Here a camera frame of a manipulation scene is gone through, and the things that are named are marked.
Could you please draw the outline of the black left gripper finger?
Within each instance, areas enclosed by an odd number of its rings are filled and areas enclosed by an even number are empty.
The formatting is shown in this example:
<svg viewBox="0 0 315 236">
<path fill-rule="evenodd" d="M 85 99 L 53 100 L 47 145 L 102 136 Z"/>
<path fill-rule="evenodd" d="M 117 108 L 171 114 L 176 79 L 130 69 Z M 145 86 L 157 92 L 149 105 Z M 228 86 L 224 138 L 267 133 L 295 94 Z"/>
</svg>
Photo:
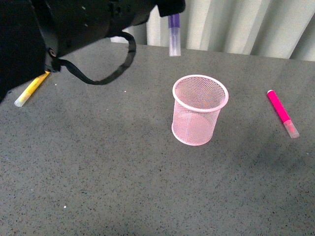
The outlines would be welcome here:
<svg viewBox="0 0 315 236">
<path fill-rule="evenodd" d="M 160 17 L 182 13 L 186 8 L 185 0 L 157 0 Z"/>
</svg>

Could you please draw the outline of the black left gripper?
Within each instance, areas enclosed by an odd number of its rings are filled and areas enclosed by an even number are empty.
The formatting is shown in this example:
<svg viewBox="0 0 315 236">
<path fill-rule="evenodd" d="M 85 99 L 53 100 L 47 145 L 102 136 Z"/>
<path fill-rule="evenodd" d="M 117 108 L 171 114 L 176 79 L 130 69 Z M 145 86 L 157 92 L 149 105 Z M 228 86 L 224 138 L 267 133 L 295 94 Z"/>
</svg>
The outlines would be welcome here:
<svg viewBox="0 0 315 236">
<path fill-rule="evenodd" d="M 52 69 L 52 57 L 146 22 L 154 0 L 3 0 L 0 97 Z"/>
</svg>

